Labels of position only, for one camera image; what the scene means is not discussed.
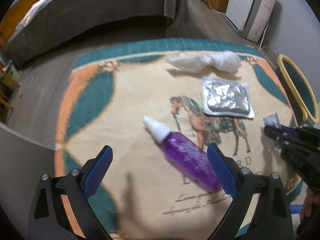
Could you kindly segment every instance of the metal screw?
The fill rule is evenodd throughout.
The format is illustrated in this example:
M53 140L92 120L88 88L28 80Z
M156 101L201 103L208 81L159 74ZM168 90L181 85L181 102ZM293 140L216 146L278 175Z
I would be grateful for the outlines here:
M279 174L276 173L276 172L273 172L273 173L272 173L272 177L273 177L274 179L279 179Z
M49 178L48 174L43 174L41 177L42 180L47 180L48 178Z
M250 173L250 170L249 170L247 167L243 167L243 168L241 168L241 172L242 172L243 174L249 174L249 173Z
M71 171L71 175L72 176L76 176L76 175L78 175L79 174L79 169L73 169L72 171Z

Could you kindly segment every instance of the electrical cord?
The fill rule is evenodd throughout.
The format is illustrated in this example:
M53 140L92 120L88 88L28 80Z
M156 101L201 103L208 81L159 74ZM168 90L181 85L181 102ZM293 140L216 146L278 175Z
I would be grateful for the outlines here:
M265 48L272 48L272 49L275 49L277 52L277 57L279 56L279 52L278 52L278 49L276 47L272 47L272 46L265 46L265 47L262 47L259 52L261 53L261 55L263 55L263 57L268 61L269 64L273 65L274 68L276 69L277 67L271 62L270 59L268 59L263 53L262 53L262 50L265 49Z
M268 20L268 23L267 23L266 28L264 29L263 36L262 36L262 40L261 40L261 42L260 42L260 46L259 46L259 50L258 50L258 51L261 50L261 45L262 45L262 42L263 42L263 40L264 40L264 35L266 34L266 31L267 31L268 26L269 26L269 20Z
M219 14L222 14L222 15L226 15L225 13L222 13L222 12L219 12L219 11L216 11L215 9L213 9L212 6L211 6L211 4L210 4L210 0L208 0L208 4L209 4L210 8L211 8L213 11L215 11L215 12L217 12L217 13L219 13Z

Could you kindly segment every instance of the gray mattress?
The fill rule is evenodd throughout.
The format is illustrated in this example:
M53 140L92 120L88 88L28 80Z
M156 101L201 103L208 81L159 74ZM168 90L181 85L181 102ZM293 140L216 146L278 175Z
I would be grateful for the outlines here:
M187 0L50 0L36 10L28 24L17 26L7 43L7 53L17 68L104 23L164 15L173 20L166 30L166 37L175 37L189 17Z

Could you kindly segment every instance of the foil package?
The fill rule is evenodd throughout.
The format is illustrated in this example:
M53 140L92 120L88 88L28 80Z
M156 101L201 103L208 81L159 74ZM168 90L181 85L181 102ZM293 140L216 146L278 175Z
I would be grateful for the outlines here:
M274 126L276 128L281 129L281 124L280 124L279 117L278 117L277 113L274 113L274 114L272 114L270 116L264 117L263 118L263 123L264 123L264 126L271 125L271 126ZM279 142L274 141L274 140L272 140L270 138L268 138L268 146L269 146L269 150L278 150L278 149L280 149Z
M249 85L246 83L204 77L202 95L206 114L254 117L249 100Z

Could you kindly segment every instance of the wall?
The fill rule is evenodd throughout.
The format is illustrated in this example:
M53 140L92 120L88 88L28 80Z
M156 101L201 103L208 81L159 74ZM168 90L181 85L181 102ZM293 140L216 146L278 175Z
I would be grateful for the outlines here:
M0 123L0 205L27 238L29 208L39 179L54 176L54 150L36 144Z
M305 0L277 0L265 41L303 72L320 101L320 23Z

